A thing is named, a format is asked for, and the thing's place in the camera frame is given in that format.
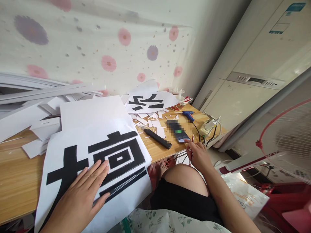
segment desk surface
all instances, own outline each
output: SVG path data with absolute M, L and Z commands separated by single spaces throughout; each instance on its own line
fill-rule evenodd
M 194 123 L 198 129 L 208 119 L 207 116 L 189 104 L 183 110 L 194 112 Z M 165 116 L 168 119 L 175 118 L 176 114 L 174 112 L 170 109 L 168 113 L 163 114 L 163 119 L 159 119 L 161 126 L 166 127 Z M 199 141 L 195 127 L 187 121 L 185 116 L 182 114 L 178 115 L 179 122 L 185 128 L 187 135 L 192 138 L 194 134 L 195 142 Z M 164 130 L 167 140 L 170 140 L 172 143 L 172 147 L 169 150 L 158 144 L 154 139 L 145 138 L 148 136 L 146 133 L 140 134 L 151 155 L 152 162 L 164 159 L 186 148 L 184 144 L 178 144 L 170 136 L 167 128 Z M 0 225 L 32 213 L 36 210 L 38 204 L 45 156 L 36 156 L 33 159 L 29 159 L 22 150 L 21 146 L 37 139 L 37 136 L 29 129 L 21 131 L 8 140 L 20 137 L 23 138 L 0 144 Z

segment blue glue gun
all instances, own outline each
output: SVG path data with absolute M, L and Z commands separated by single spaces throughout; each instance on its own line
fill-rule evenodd
M 182 114 L 185 115 L 188 120 L 190 120 L 190 122 L 194 122 L 193 117 L 191 116 L 191 114 L 193 114 L 194 112 L 192 111 L 183 111 Z

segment plastic bag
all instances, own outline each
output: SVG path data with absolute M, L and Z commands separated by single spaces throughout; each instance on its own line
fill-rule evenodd
M 240 173 L 228 173 L 222 175 L 222 178 L 247 215 L 254 219 L 267 203 L 269 197 L 246 183 Z

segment white air conditioner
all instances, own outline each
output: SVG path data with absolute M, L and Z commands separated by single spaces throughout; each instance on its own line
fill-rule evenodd
M 311 1 L 253 0 L 193 106 L 233 129 L 311 66 Z

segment knee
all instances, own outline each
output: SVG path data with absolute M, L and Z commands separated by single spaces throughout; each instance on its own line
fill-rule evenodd
M 177 164 L 168 169 L 164 176 L 167 182 L 179 185 L 196 193 L 208 196 L 208 189 L 205 181 L 193 167 L 185 164 Z

